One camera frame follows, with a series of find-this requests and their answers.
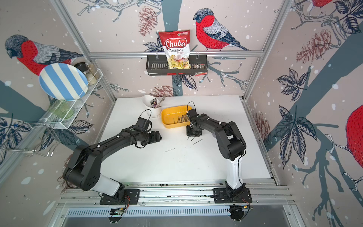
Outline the yellow plastic storage box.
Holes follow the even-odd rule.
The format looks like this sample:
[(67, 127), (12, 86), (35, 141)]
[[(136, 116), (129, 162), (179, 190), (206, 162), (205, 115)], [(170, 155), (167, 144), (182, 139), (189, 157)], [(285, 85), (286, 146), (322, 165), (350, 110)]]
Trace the yellow plastic storage box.
[(177, 106), (166, 108), (161, 112), (162, 123), (165, 128), (172, 129), (190, 125), (187, 112), (191, 110), (190, 106)]

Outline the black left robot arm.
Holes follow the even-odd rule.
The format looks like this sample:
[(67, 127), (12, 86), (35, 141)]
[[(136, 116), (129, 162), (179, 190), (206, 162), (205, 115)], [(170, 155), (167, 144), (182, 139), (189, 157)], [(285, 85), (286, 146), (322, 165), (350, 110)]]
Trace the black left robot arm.
[(117, 135), (94, 145), (80, 145), (73, 151), (64, 172), (66, 184), (83, 191), (93, 190), (117, 200), (125, 197), (124, 185), (101, 174), (101, 164), (117, 151), (134, 145), (144, 148), (160, 142), (160, 132), (152, 131), (152, 122), (139, 117), (137, 123), (121, 130)]

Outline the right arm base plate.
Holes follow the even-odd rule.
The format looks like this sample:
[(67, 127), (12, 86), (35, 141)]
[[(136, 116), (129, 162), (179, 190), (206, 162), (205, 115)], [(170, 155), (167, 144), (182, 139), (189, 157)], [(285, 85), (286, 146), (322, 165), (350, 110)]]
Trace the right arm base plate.
[(210, 198), (213, 198), (215, 203), (252, 203), (251, 192), (246, 183), (242, 183), (236, 189), (231, 188), (227, 182), (225, 184), (225, 188), (213, 189)]

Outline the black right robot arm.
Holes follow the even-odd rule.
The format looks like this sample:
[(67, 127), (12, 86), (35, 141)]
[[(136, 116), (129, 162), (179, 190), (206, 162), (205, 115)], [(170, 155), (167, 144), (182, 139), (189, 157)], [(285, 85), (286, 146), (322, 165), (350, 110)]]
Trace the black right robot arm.
[(187, 111), (190, 124), (187, 126), (188, 137), (200, 137), (208, 131), (216, 138), (221, 155), (228, 160), (226, 194), (230, 200), (236, 200), (247, 192), (241, 174), (241, 160), (246, 154), (246, 142), (235, 122), (220, 122), (207, 114), (198, 114), (195, 109)]

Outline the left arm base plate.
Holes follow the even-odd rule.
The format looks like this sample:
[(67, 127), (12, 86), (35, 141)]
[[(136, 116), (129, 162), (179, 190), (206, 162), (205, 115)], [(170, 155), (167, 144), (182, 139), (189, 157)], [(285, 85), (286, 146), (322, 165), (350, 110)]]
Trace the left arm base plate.
[(100, 205), (136, 205), (140, 197), (140, 189), (125, 189), (121, 184), (114, 196), (102, 194)]

